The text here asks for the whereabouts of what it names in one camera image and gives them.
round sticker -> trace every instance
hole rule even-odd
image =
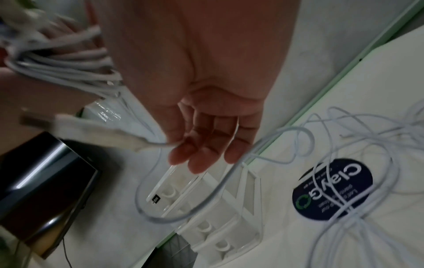
[[[329,220],[339,210],[339,207],[322,196],[322,193],[315,187],[312,180],[312,170],[313,168],[300,178],[302,183],[293,190],[293,205],[297,212],[306,218],[321,221]],[[353,159],[335,159],[330,163],[329,170],[334,188],[346,201],[356,197],[373,183],[371,171],[367,166]],[[325,194],[340,201],[330,187],[326,167],[315,173],[315,179],[319,188]],[[356,208],[367,198],[368,195],[364,196],[353,203],[352,206]],[[343,212],[339,218],[346,214],[347,212]]]

dark blue sticker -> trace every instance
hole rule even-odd
[[[334,188],[339,194],[349,201],[359,193],[363,192],[372,185],[371,171],[363,163],[353,159],[335,159],[330,163],[330,178]],[[308,170],[300,179],[308,175],[313,168]],[[302,216],[313,220],[329,220],[338,210],[339,207],[322,196],[320,191],[316,189],[312,180],[312,175],[306,179],[298,187],[293,190],[293,205],[297,212]],[[326,175],[326,167],[315,173],[315,178],[319,188],[333,199],[340,201],[330,188]],[[353,203],[356,208],[362,204],[368,195]]]

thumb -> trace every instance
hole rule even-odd
[[[145,106],[145,108],[159,124],[169,143],[183,139],[185,122],[178,105]]]

small black tag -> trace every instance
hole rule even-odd
[[[158,195],[155,195],[152,199],[153,204],[157,204],[160,200],[160,197]]]

tangled cable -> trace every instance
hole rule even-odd
[[[64,55],[50,55],[43,56],[39,51],[46,49],[52,49],[56,47],[63,47],[67,45],[77,44],[85,40],[93,39],[100,35],[100,28],[98,26],[91,27],[87,31],[66,35],[53,40],[45,40],[41,37],[38,38],[38,42],[25,42],[20,41],[12,46],[9,46],[9,52],[11,57],[6,60],[7,66],[24,75],[52,82],[55,84],[77,88],[83,91],[95,93],[102,98],[114,98],[117,99],[124,110],[134,119],[140,122],[146,129],[148,129],[155,137],[157,135],[153,132],[152,128],[137,116],[131,106],[125,101],[121,95],[121,91],[125,89],[125,85],[122,82],[121,75],[114,69],[111,58],[107,55],[105,48],[98,48],[92,50],[85,50],[75,53],[68,53]],[[411,106],[405,118],[403,120],[395,120],[381,115],[374,115],[368,113],[350,114],[349,112],[338,108],[330,107],[327,110],[327,119],[322,119],[318,114],[312,114],[308,119],[300,126],[289,126],[279,128],[265,137],[258,140],[250,149],[250,151],[244,154],[228,171],[218,186],[212,191],[212,193],[205,198],[199,205],[193,208],[190,212],[185,215],[177,216],[174,218],[160,218],[147,215],[141,205],[138,202],[138,194],[141,183],[139,184],[136,195],[135,204],[138,212],[148,221],[153,223],[177,223],[185,219],[189,219],[204,209],[219,193],[224,189],[225,184],[230,180],[236,169],[247,159],[254,157],[263,159],[275,164],[288,165],[292,163],[297,157],[307,157],[314,150],[315,139],[313,133],[305,126],[309,123],[321,123],[330,143],[330,148],[327,154],[325,154],[317,164],[315,164],[312,171],[312,180],[315,188],[324,196],[329,202],[338,206],[338,211],[325,223],[323,229],[316,236],[314,243],[310,248],[310,254],[306,261],[305,267],[311,268],[315,250],[318,242],[322,236],[334,226],[336,223],[340,223],[339,228],[336,230],[335,235],[332,237],[331,246],[326,249],[324,267],[330,268],[333,266],[334,258],[337,253],[337,248],[343,237],[346,235],[346,229],[355,227],[358,234],[360,245],[363,249],[364,259],[363,261],[368,264],[369,267],[377,268],[381,266],[379,260],[375,257],[374,250],[371,246],[369,233],[375,234],[387,245],[389,245],[394,251],[396,251],[405,263],[409,267],[421,268],[424,267],[422,261],[418,260],[413,256],[405,246],[401,243],[390,238],[387,234],[381,231],[374,224],[369,223],[365,220],[366,216],[375,210],[390,194],[399,194],[394,191],[397,182],[400,179],[400,162],[396,150],[401,148],[414,149],[424,151],[424,128],[419,126],[419,123],[423,122],[418,119],[418,116],[424,110],[424,100],[421,100]],[[334,111],[344,113],[343,116],[336,117]],[[365,124],[361,117],[374,117],[381,120],[388,121],[394,125],[390,129],[384,131],[375,132],[371,127]],[[343,123],[342,119],[351,118],[355,120],[360,126],[361,131]],[[334,122],[342,128],[350,131],[350,135],[347,138],[353,138],[353,141],[347,142],[343,145],[336,146],[332,139],[331,133],[326,125],[326,122]],[[285,132],[296,132],[296,138],[293,141],[294,153],[288,161],[277,161],[274,159],[268,159],[255,154],[261,147],[263,147],[270,139],[282,135]],[[299,149],[299,134],[304,133],[309,139],[308,149],[302,153]],[[393,141],[390,137],[395,135],[408,136],[412,143],[403,143],[399,141]],[[376,145],[381,147],[388,155],[388,161],[386,163],[387,168],[385,173],[382,175],[378,183],[367,188],[365,191],[359,193],[354,198],[347,201],[341,194],[335,189],[332,180],[329,175],[329,166],[334,158],[337,157],[337,152],[340,149],[346,148],[359,142],[369,142],[370,145]],[[159,163],[161,157],[161,151],[158,153],[158,159],[153,168],[147,173],[149,176],[155,167]],[[332,192],[336,198],[326,194],[322,188],[317,184],[315,177],[316,169],[319,163],[324,162],[326,164],[326,177],[330,185]],[[353,207],[353,204],[364,198],[369,197],[359,206]],[[342,213],[347,213],[344,217],[339,218]]]

